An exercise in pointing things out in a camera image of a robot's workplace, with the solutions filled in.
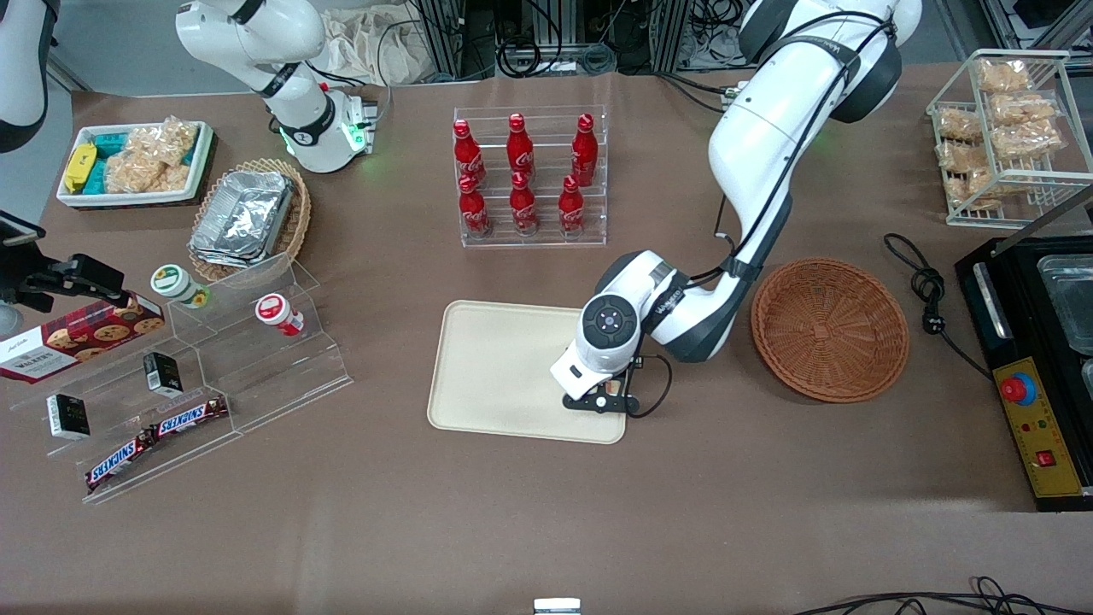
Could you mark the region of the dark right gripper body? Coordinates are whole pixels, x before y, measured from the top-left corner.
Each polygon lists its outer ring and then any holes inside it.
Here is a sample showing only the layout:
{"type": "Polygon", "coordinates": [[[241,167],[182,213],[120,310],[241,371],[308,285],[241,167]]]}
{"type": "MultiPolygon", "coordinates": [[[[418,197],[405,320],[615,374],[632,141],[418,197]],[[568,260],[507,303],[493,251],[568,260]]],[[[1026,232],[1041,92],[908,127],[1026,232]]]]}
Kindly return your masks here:
{"type": "Polygon", "coordinates": [[[75,296],[64,277],[63,262],[43,255],[38,247],[44,230],[15,215],[1,215],[1,299],[48,314],[55,295],[75,296]]]}

